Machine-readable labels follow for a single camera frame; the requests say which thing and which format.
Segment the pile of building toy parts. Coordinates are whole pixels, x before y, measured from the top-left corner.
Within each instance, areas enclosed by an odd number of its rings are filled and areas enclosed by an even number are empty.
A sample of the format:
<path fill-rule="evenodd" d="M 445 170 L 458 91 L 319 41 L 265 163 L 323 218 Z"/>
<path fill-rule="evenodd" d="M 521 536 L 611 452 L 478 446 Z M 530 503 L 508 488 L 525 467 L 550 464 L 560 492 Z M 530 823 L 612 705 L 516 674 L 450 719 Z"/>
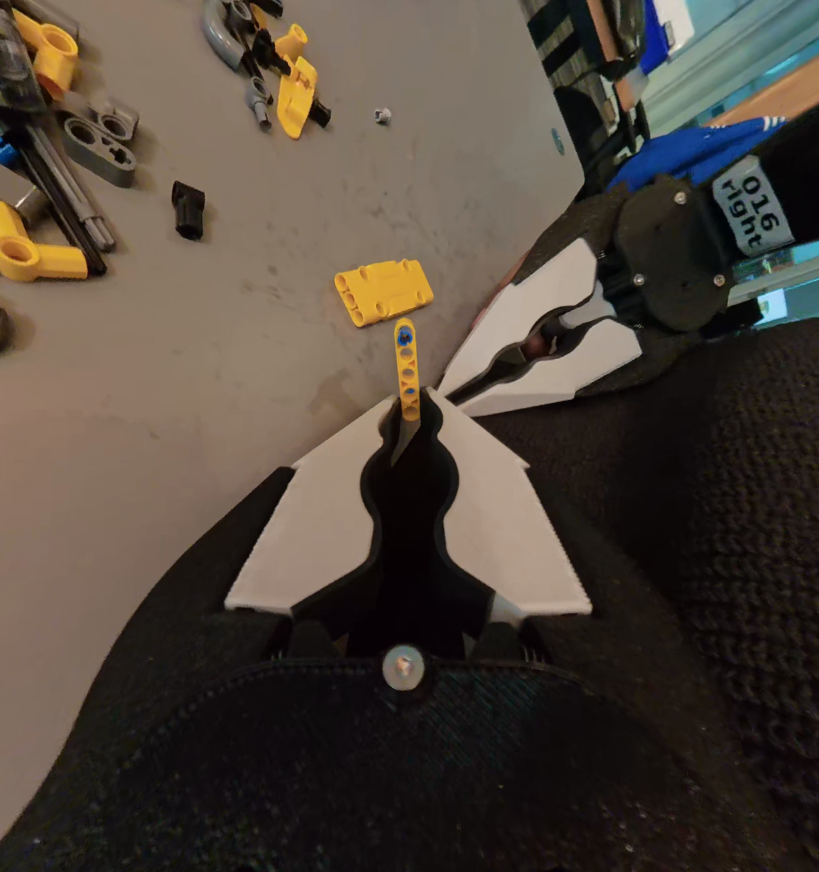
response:
<path fill-rule="evenodd" d="M 305 323 L 323 284 L 311 237 L 315 221 L 288 195 L 300 182 L 302 148 L 279 133 L 263 133 L 242 92 L 246 73 L 229 71 L 210 48 L 205 13 L 221 2 L 71 2 L 84 26 L 81 93 L 72 99 L 117 97 L 138 115 L 130 142 L 96 123 L 71 119 L 81 146 L 110 151 L 124 175 L 117 186 L 77 169 L 77 179 L 103 207 L 118 242 L 96 248 L 105 271 L 84 267 L 83 242 L 63 231 L 25 228 L 0 203 L 0 273 L 5 289 L 37 303 L 38 336 L 58 347 L 123 348 L 113 357 L 137 359 L 193 347 L 233 348 L 242 331 L 289 335 Z M 175 231 L 171 199 L 179 180 L 206 195 L 198 242 Z"/>

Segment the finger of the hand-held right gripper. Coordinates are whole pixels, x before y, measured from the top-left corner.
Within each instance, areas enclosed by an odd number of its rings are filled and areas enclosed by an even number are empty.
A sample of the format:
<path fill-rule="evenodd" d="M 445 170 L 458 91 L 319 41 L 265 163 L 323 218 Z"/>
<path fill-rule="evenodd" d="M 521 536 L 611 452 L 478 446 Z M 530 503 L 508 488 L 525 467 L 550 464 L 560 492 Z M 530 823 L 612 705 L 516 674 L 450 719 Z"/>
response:
<path fill-rule="evenodd" d="M 583 324 L 578 333 L 566 352 L 535 359 L 519 374 L 465 399 L 459 409 L 469 417 L 486 417 L 572 400 L 580 389 L 642 354 L 636 332 L 613 318 Z"/>
<path fill-rule="evenodd" d="M 495 366 L 503 363 L 503 354 L 518 351 L 548 318 L 559 321 L 584 308 L 593 298 L 596 270 L 596 257 L 579 239 L 528 278 L 505 286 L 449 361 L 434 391 L 437 398 L 469 398 L 494 382 L 519 374 L 538 357 L 524 360 L 502 375 L 495 373 Z M 566 352 L 569 343 L 578 341 L 580 326 L 598 320 L 569 326 L 555 352 L 541 357 Z"/>

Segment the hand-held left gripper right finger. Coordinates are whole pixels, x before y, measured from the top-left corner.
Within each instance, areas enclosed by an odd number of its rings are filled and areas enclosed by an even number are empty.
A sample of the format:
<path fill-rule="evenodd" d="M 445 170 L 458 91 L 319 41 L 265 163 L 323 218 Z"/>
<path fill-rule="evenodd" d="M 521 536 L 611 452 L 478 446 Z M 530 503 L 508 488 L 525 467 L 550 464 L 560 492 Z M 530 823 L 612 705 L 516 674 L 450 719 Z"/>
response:
<path fill-rule="evenodd" d="M 442 415 L 437 440 L 458 471 L 444 515 L 446 553 L 491 590 L 487 621 L 519 628 L 530 616 L 590 615 L 590 598 L 526 474 L 528 464 L 438 391 L 428 390 L 428 397 Z"/>

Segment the blue striped cloth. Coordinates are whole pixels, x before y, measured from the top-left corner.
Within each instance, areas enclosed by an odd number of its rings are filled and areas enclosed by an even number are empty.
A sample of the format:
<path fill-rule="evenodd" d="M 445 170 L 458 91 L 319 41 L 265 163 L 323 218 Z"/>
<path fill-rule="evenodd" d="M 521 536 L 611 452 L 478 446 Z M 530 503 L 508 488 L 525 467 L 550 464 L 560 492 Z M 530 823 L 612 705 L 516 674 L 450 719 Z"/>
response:
<path fill-rule="evenodd" d="M 686 127 L 654 137 L 620 165 L 606 191 L 625 185 L 633 193 L 660 175 L 698 185 L 743 158 L 787 121 L 781 116 L 763 116 L 733 125 Z"/>

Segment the black connector block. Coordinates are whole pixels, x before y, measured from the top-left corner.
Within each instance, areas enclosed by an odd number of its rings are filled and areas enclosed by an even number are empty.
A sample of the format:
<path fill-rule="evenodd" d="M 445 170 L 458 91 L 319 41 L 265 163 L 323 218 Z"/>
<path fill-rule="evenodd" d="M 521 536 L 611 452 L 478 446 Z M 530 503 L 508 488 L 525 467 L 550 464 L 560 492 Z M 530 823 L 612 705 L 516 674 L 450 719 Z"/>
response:
<path fill-rule="evenodd" d="M 175 180 L 171 199 L 177 234 L 188 241 L 200 241 L 204 235 L 205 193 L 184 182 Z"/>

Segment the black office chair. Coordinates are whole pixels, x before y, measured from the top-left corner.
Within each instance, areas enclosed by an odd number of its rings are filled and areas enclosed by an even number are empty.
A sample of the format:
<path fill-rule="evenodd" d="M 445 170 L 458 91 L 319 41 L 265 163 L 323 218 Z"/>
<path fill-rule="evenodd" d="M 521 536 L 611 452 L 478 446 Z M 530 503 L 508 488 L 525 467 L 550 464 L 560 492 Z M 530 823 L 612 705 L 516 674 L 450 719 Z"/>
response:
<path fill-rule="evenodd" d="M 640 1 L 520 2 L 529 34 L 578 154 L 584 182 L 576 201 L 601 193 L 617 157 L 651 137 L 631 83 L 646 49 Z"/>

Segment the yellow perforated beam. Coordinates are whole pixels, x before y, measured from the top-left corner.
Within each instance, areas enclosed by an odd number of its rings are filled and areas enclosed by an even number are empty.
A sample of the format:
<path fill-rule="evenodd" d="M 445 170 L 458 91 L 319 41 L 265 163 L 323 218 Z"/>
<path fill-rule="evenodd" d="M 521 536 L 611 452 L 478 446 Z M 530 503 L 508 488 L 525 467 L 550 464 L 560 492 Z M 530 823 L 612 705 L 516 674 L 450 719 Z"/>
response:
<path fill-rule="evenodd" d="M 407 317 L 402 317 L 397 321 L 395 331 L 399 325 L 404 323 L 408 323 L 413 327 L 415 342 L 411 346 L 401 348 L 395 341 L 395 359 L 403 419 L 407 422 L 414 422 L 419 420 L 421 415 L 421 388 L 418 374 L 416 331 L 413 321 Z"/>

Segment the yellow rectangular panel piece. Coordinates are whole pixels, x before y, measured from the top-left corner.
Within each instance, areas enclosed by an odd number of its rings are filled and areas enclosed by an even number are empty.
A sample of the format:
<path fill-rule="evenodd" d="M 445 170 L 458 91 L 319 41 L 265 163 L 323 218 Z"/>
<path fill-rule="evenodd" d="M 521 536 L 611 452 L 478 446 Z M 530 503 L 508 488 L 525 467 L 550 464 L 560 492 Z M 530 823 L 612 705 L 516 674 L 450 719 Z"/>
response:
<path fill-rule="evenodd" d="M 421 264 L 403 259 L 337 273 L 335 289 L 357 328 L 401 317 L 433 302 Z"/>

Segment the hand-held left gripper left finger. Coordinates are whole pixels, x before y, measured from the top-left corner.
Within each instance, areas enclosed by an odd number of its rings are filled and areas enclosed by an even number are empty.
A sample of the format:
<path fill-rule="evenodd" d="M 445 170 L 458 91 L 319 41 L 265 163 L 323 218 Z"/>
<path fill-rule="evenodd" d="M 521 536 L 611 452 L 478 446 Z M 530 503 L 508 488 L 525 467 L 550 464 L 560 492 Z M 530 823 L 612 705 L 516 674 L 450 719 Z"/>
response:
<path fill-rule="evenodd" d="M 226 609 L 289 615 L 369 557 L 374 520 L 361 496 L 365 465 L 383 447 L 387 397 L 295 461 L 294 476 L 224 601 Z"/>

